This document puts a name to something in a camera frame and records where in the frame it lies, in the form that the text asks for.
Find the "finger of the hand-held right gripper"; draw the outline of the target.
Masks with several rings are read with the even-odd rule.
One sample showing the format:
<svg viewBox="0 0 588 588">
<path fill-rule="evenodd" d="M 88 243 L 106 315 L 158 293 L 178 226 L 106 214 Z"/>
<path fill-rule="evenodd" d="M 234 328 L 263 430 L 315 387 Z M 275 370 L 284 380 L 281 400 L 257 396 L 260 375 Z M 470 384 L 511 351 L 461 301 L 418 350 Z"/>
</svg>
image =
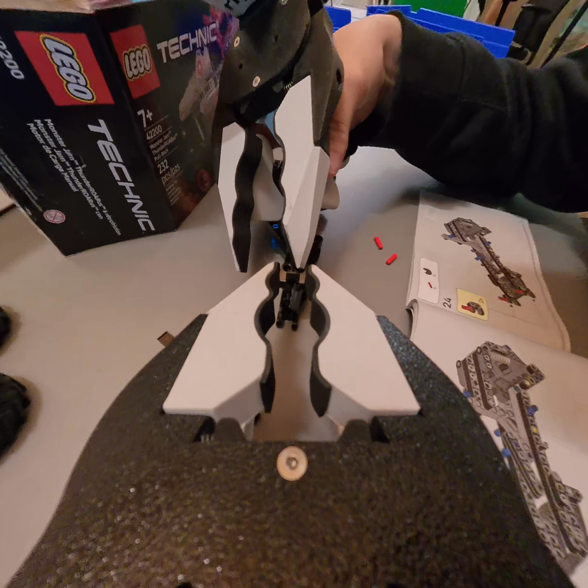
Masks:
<svg viewBox="0 0 588 588">
<path fill-rule="evenodd" d="M 293 262 L 306 266 L 325 193 L 329 156 L 313 140 L 310 76 L 293 85 L 275 114 L 275 132 L 283 147 L 282 226 Z"/>
<path fill-rule="evenodd" d="M 246 273 L 252 221 L 280 222 L 284 197 L 275 181 L 281 161 L 275 159 L 268 129 L 245 129 L 238 123 L 224 127 L 220 144 L 217 186 L 233 259 Z"/>
</svg>

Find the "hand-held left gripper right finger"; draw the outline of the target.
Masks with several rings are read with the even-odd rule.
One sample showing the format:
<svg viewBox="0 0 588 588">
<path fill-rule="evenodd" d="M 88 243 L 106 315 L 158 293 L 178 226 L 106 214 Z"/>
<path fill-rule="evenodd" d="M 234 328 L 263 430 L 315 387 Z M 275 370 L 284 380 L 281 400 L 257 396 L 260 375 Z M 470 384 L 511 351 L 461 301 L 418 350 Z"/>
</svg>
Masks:
<svg viewBox="0 0 588 588">
<path fill-rule="evenodd" d="M 310 398 L 338 426 L 420 410 L 377 315 L 317 266 L 306 270 L 312 350 Z"/>
</svg>

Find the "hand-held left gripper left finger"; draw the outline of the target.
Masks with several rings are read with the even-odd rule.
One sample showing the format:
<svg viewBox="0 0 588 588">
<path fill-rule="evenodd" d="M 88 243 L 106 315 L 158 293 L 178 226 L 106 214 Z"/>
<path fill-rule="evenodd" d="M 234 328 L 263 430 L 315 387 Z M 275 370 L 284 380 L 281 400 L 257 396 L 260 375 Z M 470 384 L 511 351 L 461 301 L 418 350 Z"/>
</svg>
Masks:
<svg viewBox="0 0 588 588">
<path fill-rule="evenodd" d="M 266 335 L 280 286 L 280 264 L 269 263 L 211 308 L 163 403 L 166 414 L 249 423 L 271 412 L 275 371 Z"/>
</svg>

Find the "black toy car chassis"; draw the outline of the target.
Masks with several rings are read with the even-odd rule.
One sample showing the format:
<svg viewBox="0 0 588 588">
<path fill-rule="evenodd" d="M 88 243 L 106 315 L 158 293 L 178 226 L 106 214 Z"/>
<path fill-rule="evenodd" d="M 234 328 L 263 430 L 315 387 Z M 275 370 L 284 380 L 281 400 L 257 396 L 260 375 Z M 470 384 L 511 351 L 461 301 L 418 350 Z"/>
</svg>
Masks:
<svg viewBox="0 0 588 588">
<path fill-rule="evenodd" d="M 286 322 L 290 323 L 292 331 L 296 331 L 299 325 L 299 317 L 307 299 L 306 295 L 306 266 L 297 268 L 293 255 L 283 234 L 281 221 L 267 221 L 272 235 L 272 248 L 283 257 L 281 264 L 281 299 L 279 312 L 276 318 L 276 327 L 283 328 Z"/>
</svg>

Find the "person's right forearm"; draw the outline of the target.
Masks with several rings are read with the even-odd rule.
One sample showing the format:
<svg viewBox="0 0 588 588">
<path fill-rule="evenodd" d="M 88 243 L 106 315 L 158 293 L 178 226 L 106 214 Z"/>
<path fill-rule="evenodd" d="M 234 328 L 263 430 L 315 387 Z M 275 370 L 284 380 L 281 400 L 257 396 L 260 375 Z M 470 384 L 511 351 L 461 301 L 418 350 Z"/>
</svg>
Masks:
<svg viewBox="0 0 588 588">
<path fill-rule="evenodd" d="M 587 212 L 587 47 L 528 68 L 403 14 L 393 90 L 349 134 L 446 185 Z"/>
</svg>

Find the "light grey desk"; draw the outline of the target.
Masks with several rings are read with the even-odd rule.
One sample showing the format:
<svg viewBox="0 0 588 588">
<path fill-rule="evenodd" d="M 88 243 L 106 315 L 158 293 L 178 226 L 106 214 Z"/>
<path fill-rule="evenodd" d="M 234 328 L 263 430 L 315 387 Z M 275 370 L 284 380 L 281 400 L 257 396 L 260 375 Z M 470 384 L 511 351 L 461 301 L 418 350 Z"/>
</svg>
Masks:
<svg viewBox="0 0 588 588">
<path fill-rule="evenodd" d="M 336 181 L 341 202 L 325 214 L 320 267 L 409 334 L 421 190 L 482 201 L 384 149 L 359 149 Z M 392 254 L 398 258 L 387 266 Z M 69 258 L 20 210 L 1 217 L 1 307 L 13 320 L 1 372 L 31 397 L 27 423 L 1 458 L 1 587 L 42 537 L 104 413 L 164 348 L 158 337 L 180 334 L 245 279 L 233 264 L 216 188 L 175 232 Z"/>
</svg>

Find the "person's right hand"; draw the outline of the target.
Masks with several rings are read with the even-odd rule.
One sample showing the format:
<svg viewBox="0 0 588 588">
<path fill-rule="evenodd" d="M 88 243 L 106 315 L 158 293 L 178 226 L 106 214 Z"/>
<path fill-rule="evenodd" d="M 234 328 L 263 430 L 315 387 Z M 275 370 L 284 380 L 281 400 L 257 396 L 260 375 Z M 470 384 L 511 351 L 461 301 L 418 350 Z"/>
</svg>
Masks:
<svg viewBox="0 0 588 588">
<path fill-rule="evenodd" d="M 334 34 L 343 64 L 343 90 L 329 123 L 329 177 L 342 168 L 349 134 L 393 90 L 399 72 L 402 27 L 393 14 L 352 22 Z"/>
</svg>

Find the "black toy set box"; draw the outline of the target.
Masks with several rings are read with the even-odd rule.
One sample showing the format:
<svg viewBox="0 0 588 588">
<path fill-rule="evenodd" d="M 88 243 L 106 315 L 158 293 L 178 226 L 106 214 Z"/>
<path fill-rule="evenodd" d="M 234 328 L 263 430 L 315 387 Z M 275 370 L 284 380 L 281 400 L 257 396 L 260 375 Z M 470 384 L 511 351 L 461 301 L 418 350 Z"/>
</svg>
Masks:
<svg viewBox="0 0 588 588">
<path fill-rule="evenodd" d="M 237 18 L 214 1 L 1 1 L 1 186 L 64 255 L 172 232 L 217 183 Z"/>
</svg>

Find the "open instruction booklet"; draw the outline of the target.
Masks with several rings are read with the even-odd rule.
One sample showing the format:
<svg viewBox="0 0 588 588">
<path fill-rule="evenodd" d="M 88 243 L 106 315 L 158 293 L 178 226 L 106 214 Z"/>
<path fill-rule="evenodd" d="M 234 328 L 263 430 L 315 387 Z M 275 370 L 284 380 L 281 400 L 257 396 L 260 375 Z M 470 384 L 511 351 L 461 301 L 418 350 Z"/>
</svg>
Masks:
<svg viewBox="0 0 588 588">
<path fill-rule="evenodd" d="M 422 191 L 410 339 L 488 429 L 535 528 L 587 587 L 587 359 L 541 273 L 529 223 Z"/>
</svg>

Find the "green plastic bin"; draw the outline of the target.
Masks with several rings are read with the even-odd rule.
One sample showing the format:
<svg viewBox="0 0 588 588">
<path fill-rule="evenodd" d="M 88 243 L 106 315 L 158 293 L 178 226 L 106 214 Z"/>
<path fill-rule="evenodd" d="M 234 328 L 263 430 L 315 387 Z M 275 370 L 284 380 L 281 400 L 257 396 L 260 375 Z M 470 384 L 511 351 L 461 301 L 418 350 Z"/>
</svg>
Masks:
<svg viewBox="0 0 588 588">
<path fill-rule="evenodd" d="M 423 8 L 461 18 L 465 13 L 468 1 L 398 1 L 397 3 L 410 5 L 412 11 Z"/>
</svg>

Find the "black toy tyre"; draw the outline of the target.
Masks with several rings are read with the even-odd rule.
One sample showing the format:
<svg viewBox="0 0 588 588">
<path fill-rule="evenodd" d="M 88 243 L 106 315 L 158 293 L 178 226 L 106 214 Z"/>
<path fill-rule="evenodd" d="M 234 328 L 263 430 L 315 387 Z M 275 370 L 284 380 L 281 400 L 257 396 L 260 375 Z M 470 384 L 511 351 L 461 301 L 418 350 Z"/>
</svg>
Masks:
<svg viewBox="0 0 588 588">
<path fill-rule="evenodd" d="M 16 442 L 27 421 L 30 404 L 27 387 L 1 373 L 1 457 Z"/>
</svg>

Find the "dark background furniture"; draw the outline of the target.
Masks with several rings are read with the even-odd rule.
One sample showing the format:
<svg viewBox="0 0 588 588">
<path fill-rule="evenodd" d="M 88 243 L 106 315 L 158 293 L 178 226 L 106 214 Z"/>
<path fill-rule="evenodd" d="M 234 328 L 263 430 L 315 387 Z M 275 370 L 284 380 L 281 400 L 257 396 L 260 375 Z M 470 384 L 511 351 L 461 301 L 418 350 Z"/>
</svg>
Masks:
<svg viewBox="0 0 588 588">
<path fill-rule="evenodd" d="M 513 30 L 507 56 L 541 68 L 587 46 L 587 1 L 528 1 Z"/>
</svg>

